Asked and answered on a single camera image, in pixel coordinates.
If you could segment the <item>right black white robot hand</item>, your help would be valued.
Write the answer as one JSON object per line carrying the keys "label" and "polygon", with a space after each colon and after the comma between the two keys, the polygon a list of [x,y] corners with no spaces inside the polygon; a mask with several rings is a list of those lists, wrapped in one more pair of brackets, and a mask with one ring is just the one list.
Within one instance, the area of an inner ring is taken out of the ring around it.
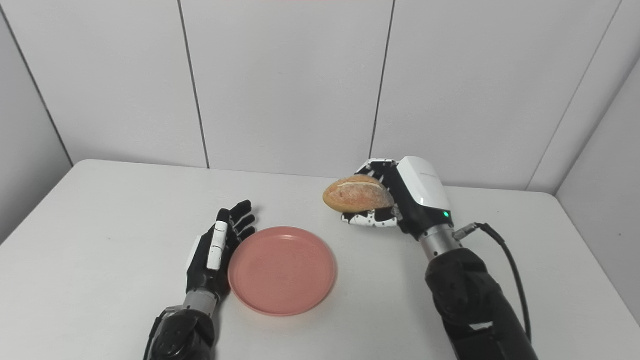
{"label": "right black white robot hand", "polygon": [[436,226],[454,226],[444,185],[429,161],[418,156],[406,156],[400,161],[370,158],[356,174],[380,181],[393,205],[357,213],[344,212],[343,223],[372,228],[398,227],[414,239]]}

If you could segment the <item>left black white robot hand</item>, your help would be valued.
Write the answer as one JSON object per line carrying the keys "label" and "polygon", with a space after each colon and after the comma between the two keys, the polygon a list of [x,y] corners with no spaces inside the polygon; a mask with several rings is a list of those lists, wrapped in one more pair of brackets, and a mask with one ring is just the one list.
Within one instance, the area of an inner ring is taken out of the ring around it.
{"label": "left black white robot hand", "polygon": [[212,227],[194,246],[187,267],[186,292],[206,290],[218,300],[231,291],[228,279],[231,259],[246,239],[256,233],[253,204],[247,199],[231,209],[222,208]]}

